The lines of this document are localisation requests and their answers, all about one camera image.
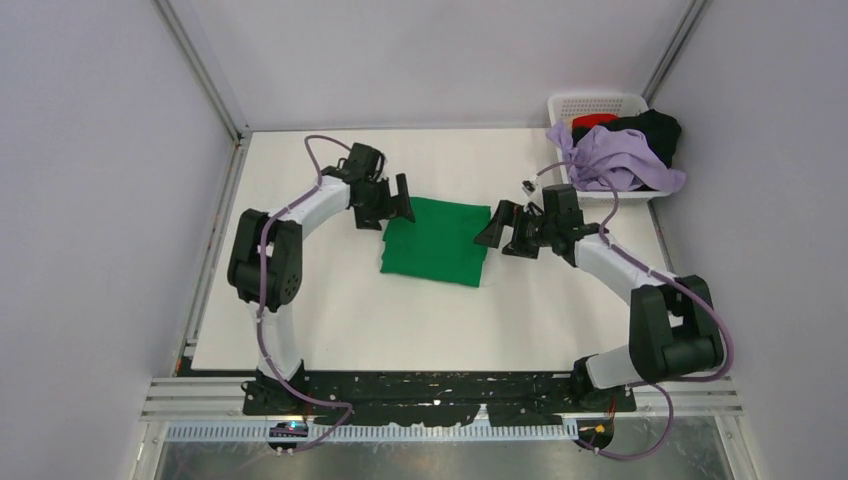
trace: cable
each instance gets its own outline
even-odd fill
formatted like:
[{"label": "cable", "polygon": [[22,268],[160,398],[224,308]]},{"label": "cable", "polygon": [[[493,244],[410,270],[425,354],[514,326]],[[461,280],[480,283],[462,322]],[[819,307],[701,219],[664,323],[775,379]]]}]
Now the cable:
[{"label": "cable", "polygon": [[[616,190],[616,188],[613,186],[610,179],[603,172],[601,172],[600,170],[598,170],[597,168],[595,168],[592,165],[564,160],[564,161],[561,161],[561,162],[556,162],[554,164],[548,165],[547,167],[539,170],[539,172],[536,173],[536,177],[539,177],[543,173],[548,172],[550,170],[553,170],[554,168],[556,168],[558,166],[566,166],[566,167],[576,166],[576,167],[588,168],[588,169],[592,170],[593,172],[595,172],[598,175],[598,177],[601,180],[603,180],[604,183],[607,184],[607,186],[609,186],[610,191],[612,192],[613,204],[612,204],[612,210],[610,211],[609,214],[607,214],[606,218],[604,218],[604,220],[601,222],[600,229],[598,231],[598,236],[601,237],[601,241],[604,242],[604,244],[610,250],[617,253],[619,256],[621,256],[621,258],[625,259],[628,263],[630,263],[634,267],[638,268],[639,270],[646,273],[647,275],[652,276],[652,277],[660,280],[661,282],[665,283],[666,285],[670,285],[672,288],[674,288],[678,292],[682,293],[683,295],[686,295],[689,299],[691,299],[693,302],[695,302],[696,305],[698,305],[699,307],[704,309],[704,311],[707,312],[707,314],[713,319],[716,326],[718,327],[718,330],[719,330],[721,337],[722,337],[724,344],[725,344],[725,351],[727,352],[727,355],[726,355],[725,361],[724,361],[724,365],[722,365],[715,373],[712,373],[710,375],[695,376],[695,377],[679,377],[679,378],[672,379],[670,381],[675,381],[675,382],[711,382],[713,380],[718,380],[718,379],[724,377],[724,375],[727,374],[727,372],[730,370],[730,367],[733,365],[734,345],[733,345],[733,339],[730,336],[730,332],[727,329],[727,325],[724,323],[724,320],[721,318],[721,316],[719,316],[719,314],[710,305],[708,305],[707,302],[705,302],[701,297],[695,295],[694,292],[692,292],[691,290],[689,290],[685,286],[679,284],[678,282],[674,281],[674,279],[671,279],[671,278],[669,278],[669,277],[667,277],[667,276],[665,276],[665,275],[663,275],[659,272],[655,272],[655,271],[651,270],[650,267],[648,267],[646,264],[644,264],[638,258],[630,255],[629,253],[627,253],[627,251],[625,251],[624,249],[622,249],[621,247],[619,247],[618,245],[616,245],[616,244],[614,244],[610,241],[609,237],[607,237],[607,235],[606,235],[606,226],[607,226],[607,224],[609,224],[610,220],[612,220],[612,217],[614,217],[615,214],[618,213],[618,207],[619,207],[620,201],[619,201],[619,198],[618,198],[618,190]],[[615,452],[608,452],[606,450],[596,450],[596,452],[599,455],[602,455],[602,456],[607,457],[607,458],[612,458],[612,459],[615,459],[615,460],[624,460],[624,461],[639,460],[641,458],[645,458],[648,455],[651,455],[654,452],[656,452],[668,440],[668,436],[671,433],[672,425],[674,424],[674,405],[673,405],[673,402],[671,401],[671,396],[668,394],[667,391],[665,391],[664,388],[660,387],[659,385],[648,384],[648,383],[645,383],[645,382],[640,382],[640,383],[636,384],[636,386],[639,386],[639,385],[650,385],[650,386],[656,388],[657,390],[660,391],[660,393],[663,394],[663,396],[665,397],[666,403],[668,403],[668,422],[666,423],[665,430],[663,430],[663,433],[660,436],[660,439],[657,440],[657,443],[653,447],[651,447],[648,450],[646,450],[642,453],[639,453],[639,454],[624,455],[624,454],[615,453]],[[582,446],[594,450],[594,447],[592,447],[586,441],[580,440],[580,439],[578,439],[577,441]]]},{"label": "cable", "polygon": [[600,455],[602,457],[612,458],[613,460],[623,460],[623,461],[640,460],[640,459],[645,458],[649,455],[653,455],[654,452],[656,452],[657,450],[662,448],[662,446],[665,445],[665,442],[668,441],[669,434],[671,433],[671,425],[674,423],[674,404],[671,401],[671,395],[669,395],[668,392],[664,388],[662,388],[661,386],[654,384],[654,383],[652,383],[650,385],[652,387],[656,388],[657,390],[659,390],[659,392],[662,393],[663,396],[665,397],[666,403],[668,403],[668,422],[665,424],[665,430],[663,430],[663,433],[660,436],[660,439],[657,440],[657,443],[655,443],[653,447],[645,450],[642,453],[637,453],[635,455],[625,455],[625,454],[621,454],[621,453],[608,452],[606,450],[600,450],[596,447],[593,447],[592,446],[592,440],[589,440],[587,442],[586,440],[582,440],[582,439],[578,438],[577,443],[579,443],[580,445],[582,445],[585,448],[588,448],[589,450],[594,450],[598,455]]},{"label": "cable", "polygon": [[313,405],[317,405],[320,407],[329,407],[329,408],[344,408],[346,409],[344,415],[339,418],[336,423],[330,427],[326,432],[321,434],[315,440],[307,442],[304,445],[301,445],[293,450],[291,453],[303,452],[309,450],[310,448],[315,447],[325,438],[330,436],[339,426],[344,424],[348,417],[350,417],[351,413],[353,413],[353,405],[348,402],[328,402],[326,400],[318,400],[317,398],[312,398],[308,395],[304,395],[303,393],[297,391],[294,387],[289,385],[289,383],[283,378],[283,374],[280,373],[280,370],[277,368],[277,365],[274,363],[274,360],[271,358],[271,355],[268,353],[268,349],[265,346],[265,338],[262,332],[262,323],[263,317],[265,314],[265,302],[266,302],[266,292],[265,288],[268,283],[268,267],[266,265],[266,260],[268,258],[268,253],[266,251],[265,245],[268,242],[268,232],[271,229],[271,225],[275,221],[277,221],[280,217],[291,211],[291,209],[297,207],[301,203],[305,202],[309,197],[314,195],[321,188],[323,184],[324,178],[321,175],[321,167],[318,165],[318,160],[315,158],[315,153],[312,152],[312,148],[309,145],[310,140],[325,140],[327,142],[335,143],[340,147],[350,151],[350,147],[345,145],[344,143],[336,140],[332,137],[327,137],[325,135],[308,135],[303,139],[303,143],[306,146],[306,152],[309,154],[309,158],[312,160],[312,165],[315,167],[316,180],[315,185],[309,189],[306,193],[295,199],[292,203],[286,205],[282,210],[272,215],[267,222],[265,222],[265,226],[262,227],[262,233],[259,237],[259,308],[256,310],[256,340],[259,343],[259,351],[262,353],[262,358],[265,359],[265,363],[268,364],[268,367],[271,369],[271,372],[274,373],[274,377],[278,382],[285,388],[290,394],[299,398],[304,402],[311,403]]},{"label": "cable", "polygon": [[610,187],[610,191],[612,192],[612,197],[613,197],[613,204],[612,204],[612,210],[606,216],[606,218],[604,218],[604,220],[601,222],[601,228],[598,231],[598,236],[601,237],[601,241],[604,242],[604,244],[607,247],[609,247],[610,250],[617,253],[619,256],[621,256],[621,258],[627,260],[628,263],[630,263],[634,267],[638,268],[639,270],[641,270],[642,272],[644,272],[648,276],[654,277],[654,278],[660,280],[661,282],[665,283],[666,285],[671,286],[672,288],[674,288],[678,292],[682,293],[683,295],[686,295],[686,297],[688,297],[696,305],[698,305],[705,312],[707,312],[707,315],[709,315],[710,318],[713,319],[713,321],[716,324],[716,327],[718,327],[719,333],[721,334],[721,338],[722,338],[722,340],[724,341],[724,344],[725,344],[725,351],[727,352],[726,358],[724,360],[724,364],[718,370],[716,370],[714,373],[712,373],[710,375],[695,376],[695,377],[679,377],[679,378],[675,378],[673,381],[675,381],[675,382],[711,382],[713,380],[718,380],[718,379],[724,377],[727,374],[727,372],[730,370],[730,367],[733,365],[733,361],[734,361],[734,358],[735,358],[735,352],[734,352],[735,349],[734,349],[734,345],[733,345],[733,338],[730,336],[730,331],[727,329],[727,324],[724,322],[724,319],[722,319],[721,316],[709,304],[707,304],[707,302],[705,302],[701,297],[695,295],[694,292],[692,292],[691,290],[689,290],[685,286],[679,284],[678,282],[674,281],[674,279],[671,279],[671,278],[663,275],[662,273],[651,270],[651,268],[648,265],[644,264],[638,258],[630,255],[629,253],[627,253],[626,250],[624,250],[623,248],[619,247],[618,245],[616,245],[616,244],[614,244],[610,241],[609,237],[607,237],[607,234],[606,234],[606,226],[607,226],[607,224],[609,224],[610,220],[612,220],[612,217],[614,217],[615,214],[618,213],[618,207],[619,207],[620,201],[619,201],[619,198],[618,198],[618,190],[616,190],[612,186],[612,182],[609,180],[609,178],[606,175],[604,175],[603,172],[601,172],[600,170],[598,170],[597,168],[595,168],[591,165],[587,165],[587,164],[583,164],[583,163],[579,163],[579,162],[562,161],[562,162],[556,162],[554,164],[548,165],[547,167],[539,170],[539,172],[536,174],[536,176],[538,177],[538,176],[542,175],[543,173],[548,172],[550,170],[553,170],[554,168],[561,166],[561,165],[562,166],[577,166],[577,167],[588,168],[588,169],[594,171],[598,175],[598,177],[601,180],[603,180]]}]

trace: white wall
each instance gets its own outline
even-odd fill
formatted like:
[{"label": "white wall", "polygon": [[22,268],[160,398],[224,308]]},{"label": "white wall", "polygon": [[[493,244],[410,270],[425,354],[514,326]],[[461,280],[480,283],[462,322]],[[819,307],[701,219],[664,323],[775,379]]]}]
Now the white wall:
[{"label": "white wall", "polygon": [[296,130],[546,126],[553,93],[641,92],[689,2],[179,3],[251,128]]},{"label": "white wall", "polygon": [[149,1],[5,1],[0,45],[0,477],[117,478],[230,141]]},{"label": "white wall", "polygon": [[848,3],[717,0],[655,107],[688,184],[658,202],[675,267],[710,282],[774,478],[848,469]]}]

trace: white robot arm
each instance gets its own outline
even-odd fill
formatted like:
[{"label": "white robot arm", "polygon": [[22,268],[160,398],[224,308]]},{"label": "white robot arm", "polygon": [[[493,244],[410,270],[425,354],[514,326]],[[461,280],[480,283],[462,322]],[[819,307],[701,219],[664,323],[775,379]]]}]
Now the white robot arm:
[{"label": "white robot arm", "polygon": [[[398,194],[391,196],[387,179],[382,179],[385,159],[378,150],[355,143],[350,155],[337,167],[322,173],[321,187],[300,205],[276,220],[269,230],[267,261],[267,295],[264,314],[265,346],[286,380],[302,365],[295,342],[291,302],[300,289],[302,245],[319,225],[333,215],[353,208],[356,227],[380,230],[379,221],[402,217],[414,222],[409,203],[406,176],[397,176]],[[259,301],[260,233],[268,221],[265,212],[245,211],[239,219],[227,280],[236,287],[239,298],[248,303],[250,314],[257,320]],[[273,378],[264,359],[259,371]]]},{"label": "white robot arm", "polygon": [[[546,187],[542,199],[544,210],[533,203],[524,206],[502,200],[474,241],[497,248],[503,227],[510,226],[512,240],[503,248],[504,254],[535,259],[540,247],[551,247],[556,255],[602,281],[630,305],[628,344],[575,362],[571,378],[578,395],[620,385],[656,383],[722,363],[721,336],[707,312],[614,251],[611,245],[616,241],[609,233],[601,232],[598,224],[583,221],[573,186]],[[677,278],[670,272],[653,271],[675,279],[711,305],[709,288],[701,278]],[[683,323],[672,327],[669,313],[681,317]]]}]

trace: plastic basket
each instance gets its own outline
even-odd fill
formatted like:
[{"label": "plastic basket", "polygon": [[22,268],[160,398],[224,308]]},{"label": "plastic basket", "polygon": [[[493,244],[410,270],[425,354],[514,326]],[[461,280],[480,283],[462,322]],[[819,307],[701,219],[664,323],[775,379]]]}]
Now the plastic basket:
[{"label": "plastic basket", "polygon": [[[551,116],[551,125],[561,118],[570,118],[592,113],[613,113],[619,117],[630,117],[639,115],[648,110],[648,104],[639,95],[629,93],[583,93],[583,94],[558,94],[548,99],[548,113]],[[562,150],[557,148],[557,158],[562,161]],[[570,183],[568,172],[561,167],[562,180]],[[619,200],[622,203],[643,203],[652,198],[665,197],[670,192],[620,192]],[[610,192],[577,192],[581,203],[610,203],[612,193]]]}]

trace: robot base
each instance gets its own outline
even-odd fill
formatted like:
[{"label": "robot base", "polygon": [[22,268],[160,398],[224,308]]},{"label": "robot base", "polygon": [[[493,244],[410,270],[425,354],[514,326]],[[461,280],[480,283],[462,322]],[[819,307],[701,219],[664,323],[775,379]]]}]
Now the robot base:
[{"label": "robot base", "polygon": [[[332,425],[343,414],[298,400],[259,371],[256,378],[243,385],[245,415],[296,415]],[[636,410],[623,387],[579,396],[570,372],[308,371],[301,365],[290,384],[313,398],[352,403],[349,425],[467,425],[478,413],[493,427],[557,425],[561,414],[606,412],[613,399],[619,412]]]}]

